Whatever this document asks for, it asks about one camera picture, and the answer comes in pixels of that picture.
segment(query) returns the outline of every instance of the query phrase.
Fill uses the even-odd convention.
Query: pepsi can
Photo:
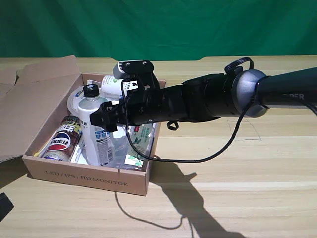
[[[81,134],[80,119],[64,117],[43,158],[69,162]]]

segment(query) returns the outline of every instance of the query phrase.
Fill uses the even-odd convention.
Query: wooden table
[[[238,57],[154,62],[175,85],[223,72]],[[317,65],[317,56],[252,57],[268,75]],[[0,59],[0,69],[43,59]],[[112,59],[78,59],[82,72],[111,73]],[[194,159],[216,152],[236,119],[164,125],[156,154]],[[0,164],[0,192],[15,208],[1,238],[316,238],[317,118],[308,110],[271,109],[244,119],[237,138],[202,164],[154,163],[146,197],[26,177],[20,159]]]

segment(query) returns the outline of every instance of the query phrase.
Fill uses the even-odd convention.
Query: open cardboard box
[[[0,162],[22,155],[34,179],[145,196],[150,162],[144,171],[132,171],[33,157],[64,116],[69,115],[69,94],[88,79],[101,82],[103,77],[80,73],[75,56],[28,65],[17,82],[15,69],[0,72]],[[160,81],[160,85],[164,87],[165,81]],[[155,152],[159,126],[151,155]]]

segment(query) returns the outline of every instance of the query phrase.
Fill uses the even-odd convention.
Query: green backdrop
[[[317,0],[0,3],[0,57],[317,55]]]

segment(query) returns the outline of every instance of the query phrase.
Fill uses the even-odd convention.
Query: robotic arm
[[[249,62],[249,69],[241,64]],[[257,118],[269,108],[310,108],[316,115],[317,67],[266,76],[254,69],[249,57],[228,64],[225,73],[209,74],[190,79],[180,85],[160,88],[148,60],[119,62],[113,69],[121,82],[123,99],[119,104],[101,104],[90,115],[92,125],[108,132],[117,130],[117,124],[125,125],[132,148],[144,158],[156,161],[199,163],[221,154],[233,141],[244,116]],[[124,94],[124,82],[137,81],[138,88]],[[179,128],[179,122],[204,122],[220,117],[237,117],[237,125],[228,143],[217,153],[204,159],[166,160],[155,159],[140,153],[131,142],[129,125],[167,122],[171,130]]]

